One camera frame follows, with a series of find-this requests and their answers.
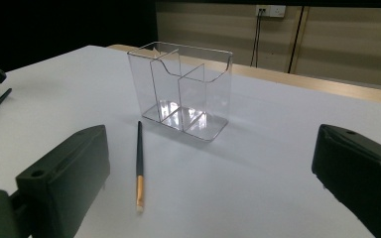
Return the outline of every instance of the transparent pen holder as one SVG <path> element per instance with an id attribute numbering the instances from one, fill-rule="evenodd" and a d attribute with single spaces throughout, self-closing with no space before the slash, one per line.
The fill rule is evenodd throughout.
<path id="1" fill-rule="evenodd" d="M 128 59 L 143 117 L 206 141 L 227 125 L 232 53 L 155 42 Z"/>

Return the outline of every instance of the power outlet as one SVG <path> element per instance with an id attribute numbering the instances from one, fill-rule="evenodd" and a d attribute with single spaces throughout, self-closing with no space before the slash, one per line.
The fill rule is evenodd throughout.
<path id="1" fill-rule="evenodd" d="M 284 18 L 285 14 L 286 14 L 286 6 L 281 6 L 281 5 L 270 6 L 270 11 L 269 11 L 270 17 Z"/>
<path id="2" fill-rule="evenodd" d="M 259 10 L 262 11 L 262 17 L 269 17 L 270 5 L 256 5 L 255 16 L 258 16 Z"/>

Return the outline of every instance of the acrylic container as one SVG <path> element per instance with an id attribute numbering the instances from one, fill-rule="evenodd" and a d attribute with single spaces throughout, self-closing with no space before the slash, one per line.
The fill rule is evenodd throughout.
<path id="1" fill-rule="evenodd" d="M 205 141 L 227 125 L 232 53 L 155 42 L 128 59 L 143 117 Z"/>

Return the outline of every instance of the white table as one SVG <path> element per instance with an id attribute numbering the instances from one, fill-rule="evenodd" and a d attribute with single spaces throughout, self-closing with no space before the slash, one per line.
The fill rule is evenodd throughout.
<path id="1" fill-rule="evenodd" d="M 111 174 L 76 237 L 373 237 L 312 173 L 318 126 L 381 144 L 381 103 L 233 75 L 210 143 L 140 116 L 125 52 L 89 46 L 7 72 L 0 189 L 81 129 L 104 124 Z M 135 206 L 137 121 L 146 204 Z"/>

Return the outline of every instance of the beige wall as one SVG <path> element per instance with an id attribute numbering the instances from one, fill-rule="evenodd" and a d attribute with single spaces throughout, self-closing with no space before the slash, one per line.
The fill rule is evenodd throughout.
<path id="1" fill-rule="evenodd" d="M 258 66 L 287 72 L 302 7 L 262 18 Z M 381 9 L 305 8 L 292 73 L 381 85 Z M 159 40 L 233 52 L 249 65 L 255 6 L 157 3 Z"/>

